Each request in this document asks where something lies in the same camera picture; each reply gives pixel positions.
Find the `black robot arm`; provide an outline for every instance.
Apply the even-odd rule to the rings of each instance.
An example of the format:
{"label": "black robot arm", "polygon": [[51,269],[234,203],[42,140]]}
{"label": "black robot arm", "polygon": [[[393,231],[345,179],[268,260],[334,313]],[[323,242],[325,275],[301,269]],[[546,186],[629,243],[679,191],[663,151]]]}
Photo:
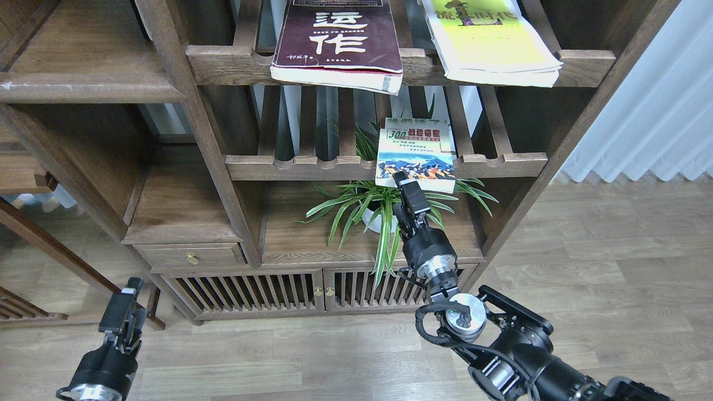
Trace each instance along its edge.
{"label": "black robot arm", "polygon": [[129,393],[141,348],[141,328],[148,311],[137,308],[143,279],[132,277],[120,293],[112,294],[99,322],[103,344],[87,352],[69,386],[57,390],[64,401],[124,401]]}
{"label": "black robot arm", "polygon": [[[671,401],[625,377],[604,386],[578,372],[552,354],[550,322],[487,285],[477,296],[461,293],[456,252],[442,230],[429,227],[426,215],[431,209],[419,184],[404,173],[394,174],[394,180],[401,194],[394,215],[408,264],[400,273],[424,286],[430,297],[430,303],[416,311],[416,330],[465,360],[471,377],[491,400],[514,401],[528,394],[535,401]],[[403,270],[425,279],[426,285],[409,279]],[[436,334],[424,329],[424,318],[431,313],[441,324]],[[475,344],[488,321],[500,328],[500,335],[489,346]]]}

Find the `potted plant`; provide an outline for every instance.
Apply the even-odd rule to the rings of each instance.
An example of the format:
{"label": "potted plant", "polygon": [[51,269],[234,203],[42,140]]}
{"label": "potted plant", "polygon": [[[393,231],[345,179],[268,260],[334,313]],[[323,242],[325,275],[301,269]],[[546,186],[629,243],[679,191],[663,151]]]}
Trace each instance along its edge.
{"label": "potted plant", "polygon": [[[371,125],[376,132],[379,132],[379,127],[376,124],[372,123]],[[376,160],[377,147],[374,142],[358,126],[355,131],[356,154],[366,161]],[[498,200],[485,191],[474,188],[471,184],[481,187],[485,186],[482,181],[476,178],[456,179],[454,192],[472,196],[485,208],[488,214],[492,216],[493,214],[486,204],[485,199],[496,203]],[[397,188],[378,186],[373,180],[349,181],[349,183],[346,184],[332,186],[332,188],[338,190],[336,194],[326,191],[315,182],[312,182],[312,185],[317,191],[329,199],[309,209],[305,213],[308,220],[299,221],[298,223],[311,223],[323,218],[332,210],[337,209],[329,231],[329,237],[327,238],[327,245],[332,244],[339,230],[340,223],[344,222],[344,227],[341,232],[342,237],[339,240],[339,249],[341,249],[347,238],[347,233],[353,225],[358,224],[359,221],[364,221],[365,227],[363,232],[365,233],[370,226],[373,226],[375,222],[378,224],[380,220],[381,222],[378,224],[379,230],[374,230],[379,233],[376,261],[374,263],[374,269],[372,270],[372,274],[376,276],[374,287],[379,285],[384,273],[395,275],[393,265],[396,253],[399,250],[401,237],[399,235],[399,225],[394,217],[392,207],[395,203],[401,201],[399,190]],[[446,195],[445,193],[431,191],[424,191],[424,195],[433,212],[427,215],[428,218],[437,226],[443,228],[441,210],[450,213],[454,213],[454,211],[442,201],[457,201],[458,198]]]}

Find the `cabinet door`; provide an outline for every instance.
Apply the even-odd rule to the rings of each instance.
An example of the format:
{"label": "cabinet door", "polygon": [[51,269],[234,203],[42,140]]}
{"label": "cabinet door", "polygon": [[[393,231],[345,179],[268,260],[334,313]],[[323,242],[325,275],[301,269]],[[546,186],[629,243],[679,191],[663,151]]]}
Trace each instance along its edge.
{"label": "cabinet door", "polygon": [[324,312],[321,269],[161,276],[200,320]]}
{"label": "cabinet door", "polygon": [[[458,266],[463,284],[477,266]],[[324,302],[327,311],[332,313],[382,313],[415,310],[428,299],[424,289],[403,278],[385,275],[374,288],[371,269],[335,268],[324,269]]]}

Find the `wooden shelf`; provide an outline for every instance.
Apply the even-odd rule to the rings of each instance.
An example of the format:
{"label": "wooden shelf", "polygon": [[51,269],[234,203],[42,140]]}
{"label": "wooden shelf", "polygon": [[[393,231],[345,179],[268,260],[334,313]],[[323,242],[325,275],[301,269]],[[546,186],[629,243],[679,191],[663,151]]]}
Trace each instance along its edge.
{"label": "wooden shelf", "polygon": [[235,243],[196,145],[159,146],[122,243]]}
{"label": "wooden shelf", "polygon": [[0,195],[50,193],[57,181],[0,123]]}
{"label": "wooden shelf", "polygon": [[[263,116],[271,116],[270,121],[277,121],[279,115],[279,87],[269,87],[265,92]],[[456,176],[459,178],[503,178],[536,177],[547,163],[548,157],[542,152],[516,153],[513,151],[505,123],[500,112],[498,99],[492,86],[479,88],[485,113],[481,115],[487,125],[488,140],[482,138],[478,143],[492,143],[495,155],[488,158],[474,150],[471,134],[463,109],[463,99],[457,86],[445,87],[448,112],[451,117],[453,139],[456,143],[458,158],[453,162]],[[417,95],[412,95],[412,103],[417,103]],[[334,160],[322,161],[316,156],[316,147],[325,146],[315,141],[316,96],[314,87],[302,87],[302,109],[300,121],[300,154],[288,161],[278,160],[277,127],[265,121],[260,132],[260,149],[256,156],[228,155],[225,164],[231,179],[235,181],[282,181],[282,180],[370,180],[376,173],[376,162],[362,160],[356,154],[354,137],[354,93],[351,89],[339,89],[339,151]],[[378,121],[390,116],[388,96],[375,95],[376,116]]]}
{"label": "wooden shelf", "polygon": [[[270,76],[274,49],[257,49],[257,30],[240,25],[259,26],[261,0],[245,0],[238,14],[237,34],[232,46],[189,46],[188,60],[199,85],[285,85]],[[405,0],[391,0],[392,13],[406,17]],[[561,49],[539,0],[523,0],[523,13],[563,67],[555,86],[598,87],[616,61],[608,50]],[[394,19],[404,65],[404,85],[473,85],[444,76],[443,66],[433,49],[418,49],[411,44],[411,30],[404,19]]]}
{"label": "wooden shelf", "polygon": [[9,71],[4,103],[150,103],[183,98],[129,1],[63,0]]}
{"label": "wooden shelf", "polygon": [[[295,223],[304,220],[306,211],[325,200],[308,183],[276,182],[270,185],[265,202],[261,268],[368,268],[374,265],[379,235],[371,231],[362,234],[363,225],[356,225],[347,233],[348,238],[340,250],[339,234],[343,226],[332,246],[327,246],[333,213],[310,224]],[[463,200],[449,205],[456,213],[443,213],[443,224],[458,253],[458,262],[484,262],[468,203]],[[394,265],[405,265],[402,253],[399,252]]]}

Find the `wooden cabinet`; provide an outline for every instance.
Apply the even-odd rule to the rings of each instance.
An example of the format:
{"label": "wooden cabinet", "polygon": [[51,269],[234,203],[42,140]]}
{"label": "wooden cabinet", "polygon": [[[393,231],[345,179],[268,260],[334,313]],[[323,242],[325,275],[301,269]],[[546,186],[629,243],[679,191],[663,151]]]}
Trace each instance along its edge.
{"label": "wooden cabinet", "polygon": [[[433,49],[414,47],[409,20],[420,11],[391,0],[414,116],[427,113],[423,86],[441,86],[456,175],[482,178],[500,201],[492,218],[466,200],[445,216],[461,287],[487,268],[677,3],[522,0],[563,70],[554,88],[482,86],[471,136],[460,83],[444,78]],[[356,155],[354,91],[338,90],[336,157],[324,160],[315,135],[313,86],[299,89],[299,152],[282,152],[274,49],[257,46],[263,1],[241,1],[236,19],[229,2],[136,4],[152,41],[128,0],[20,6],[21,29],[0,38],[8,130],[195,323],[415,308],[417,287],[388,278],[371,288],[376,235],[354,232],[340,250],[326,245],[327,220],[294,223],[320,199],[307,181],[374,176],[374,163]],[[254,85],[265,86],[261,113]],[[156,136],[139,112],[145,103],[180,104],[195,142]],[[389,103],[373,95],[377,120]]]}

